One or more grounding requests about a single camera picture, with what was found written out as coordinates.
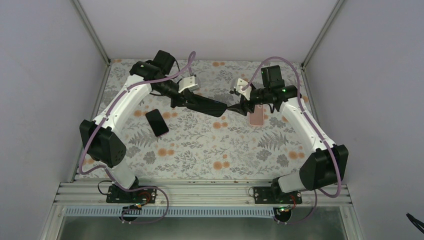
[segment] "floral pattern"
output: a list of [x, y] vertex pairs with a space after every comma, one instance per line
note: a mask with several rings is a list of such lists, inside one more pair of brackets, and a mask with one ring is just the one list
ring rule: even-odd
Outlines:
[[[99, 113], [119, 92], [137, 61], [113, 61]], [[187, 61], [178, 63], [185, 66]], [[201, 81], [201, 88], [194, 93], [228, 105], [236, 104], [240, 97], [229, 93], [232, 80], [248, 81], [259, 64], [196, 60], [191, 67]], [[282, 63], [280, 66], [285, 84], [295, 85], [291, 68]], [[300, 72], [300, 65], [294, 63], [294, 66]], [[177, 71], [174, 66], [171, 74]], [[262, 86], [260, 74], [254, 85]], [[302, 79], [300, 92], [309, 108]], [[154, 135], [145, 117], [154, 109], [159, 109], [169, 128], [169, 133], [161, 137]], [[297, 171], [307, 156], [294, 129], [280, 113], [271, 113], [267, 105], [264, 111], [264, 125], [251, 126], [246, 116], [232, 111], [213, 117], [183, 107], [171, 108], [169, 98], [149, 95], [134, 109], [122, 130], [122, 141], [127, 148], [124, 161], [138, 177], [157, 179], [273, 179]], [[97, 164], [87, 156], [83, 168], [88, 170]], [[96, 170], [84, 177], [106, 176]]]

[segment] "black mounting plate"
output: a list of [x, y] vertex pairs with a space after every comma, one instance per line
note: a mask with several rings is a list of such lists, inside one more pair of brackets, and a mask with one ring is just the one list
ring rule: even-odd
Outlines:
[[154, 204], [156, 200], [157, 191], [156, 189], [145, 188], [139, 191], [134, 192], [126, 192], [117, 187], [116, 185], [111, 185], [108, 190], [108, 194], [106, 197], [106, 203], [108, 204], [138, 204], [146, 201], [146, 196], [141, 194], [143, 192], [147, 192], [150, 194], [149, 204]]
[[281, 201], [276, 201], [270, 186], [253, 187], [253, 197], [255, 204], [293, 204], [293, 199], [290, 196], [294, 197], [296, 204], [301, 204], [302, 195], [300, 194], [300, 196], [298, 196], [298, 194], [300, 194], [299, 191], [292, 191], [282, 197]]

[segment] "white wall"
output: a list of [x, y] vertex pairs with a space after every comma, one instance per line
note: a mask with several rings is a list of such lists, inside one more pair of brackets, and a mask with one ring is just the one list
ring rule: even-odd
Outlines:
[[38, 239], [105, 63], [71, 2], [0, 2], [0, 239]]
[[110, 58], [302, 62], [337, 0], [80, 0]]
[[306, 67], [366, 239], [422, 239], [424, 1], [348, 0]]

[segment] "smartphone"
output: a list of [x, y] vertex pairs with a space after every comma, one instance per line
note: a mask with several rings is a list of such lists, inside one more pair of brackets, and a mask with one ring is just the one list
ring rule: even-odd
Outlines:
[[254, 112], [248, 112], [249, 124], [252, 126], [264, 125], [264, 107], [262, 105], [255, 105]]
[[170, 131], [158, 109], [146, 113], [146, 118], [156, 137], [160, 137]]

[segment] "black smartphone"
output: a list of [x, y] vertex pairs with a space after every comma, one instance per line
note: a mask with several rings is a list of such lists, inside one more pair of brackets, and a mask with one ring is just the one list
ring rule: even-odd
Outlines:
[[160, 137], [170, 131], [158, 109], [146, 113], [146, 118], [156, 137]]

